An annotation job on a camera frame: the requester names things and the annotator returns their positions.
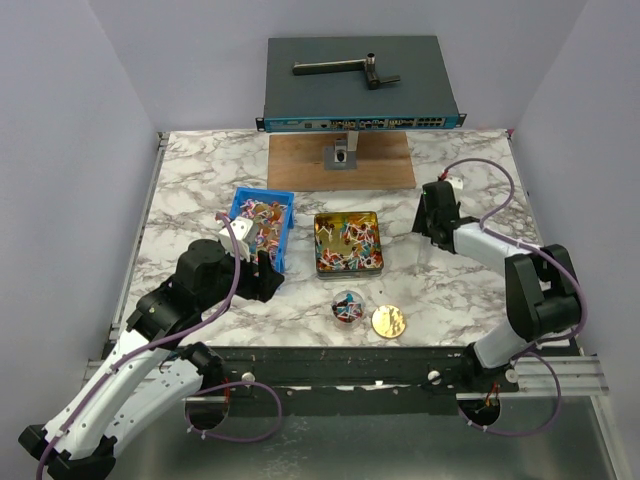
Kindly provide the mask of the square tin of lollipops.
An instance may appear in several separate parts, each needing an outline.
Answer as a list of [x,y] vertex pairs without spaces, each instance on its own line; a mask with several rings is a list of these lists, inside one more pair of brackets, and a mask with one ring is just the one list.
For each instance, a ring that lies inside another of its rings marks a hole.
[[384,268],[374,211],[327,212],[314,216],[314,259],[324,280],[366,278]]

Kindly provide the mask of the blue plastic candy bin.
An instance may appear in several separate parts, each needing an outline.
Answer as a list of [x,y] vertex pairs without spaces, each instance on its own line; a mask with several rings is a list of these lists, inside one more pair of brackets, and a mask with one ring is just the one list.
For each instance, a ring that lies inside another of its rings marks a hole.
[[248,242],[249,253],[255,263],[258,253],[268,254],[273,268],[285,271],[285,252],[288,236],[294,227],[294,194],[287,191],[238,187],[229,217],[251,220],[257,233]]

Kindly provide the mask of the clear glass jar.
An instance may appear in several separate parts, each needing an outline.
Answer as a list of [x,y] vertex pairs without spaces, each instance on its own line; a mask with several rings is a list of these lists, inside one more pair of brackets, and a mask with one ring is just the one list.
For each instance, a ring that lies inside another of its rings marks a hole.
[[365,302],[359,293],[343,290],[334,296],[330,309],[334,323],[338,327],[351,329],[363,319]]

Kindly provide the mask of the gold jar lid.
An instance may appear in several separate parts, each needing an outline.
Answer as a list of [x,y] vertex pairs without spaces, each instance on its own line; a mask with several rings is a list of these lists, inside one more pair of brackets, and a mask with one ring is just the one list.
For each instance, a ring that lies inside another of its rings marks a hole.
[[393,305],[377,307],[371,317],[374,332],[385,339],[395,339],[402,335],[407,327],[403,312]]

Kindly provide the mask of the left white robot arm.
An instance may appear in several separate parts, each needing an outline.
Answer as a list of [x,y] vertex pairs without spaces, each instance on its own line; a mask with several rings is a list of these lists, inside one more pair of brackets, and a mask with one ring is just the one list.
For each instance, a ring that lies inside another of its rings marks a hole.
[[237,259],[215,240],[196,240],[175,272],[141,297],[108,358],[77,396],[44,425],[19,436],[39,464],[36,476],[104,479],[132,440],[172,405],[194,393],[209,395],[225,381],[223,361],[197,342],[181,340],[219,318],[234,296],[269,301],[283,283],[262,252]]

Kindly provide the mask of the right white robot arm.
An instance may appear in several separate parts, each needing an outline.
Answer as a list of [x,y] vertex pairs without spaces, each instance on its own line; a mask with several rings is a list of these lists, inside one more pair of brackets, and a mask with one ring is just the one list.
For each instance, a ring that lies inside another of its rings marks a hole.
[[445,180],[422,186],[412,231],[431,245],[470,258],[505,280],[506,319],[462,354],[460,379],[480,392],[496,380],[496,369],[553,334],[577,327],[584,307],[568,251],[560,245],[529,247],[498,239],[480,220],[460,214],[454,188]]

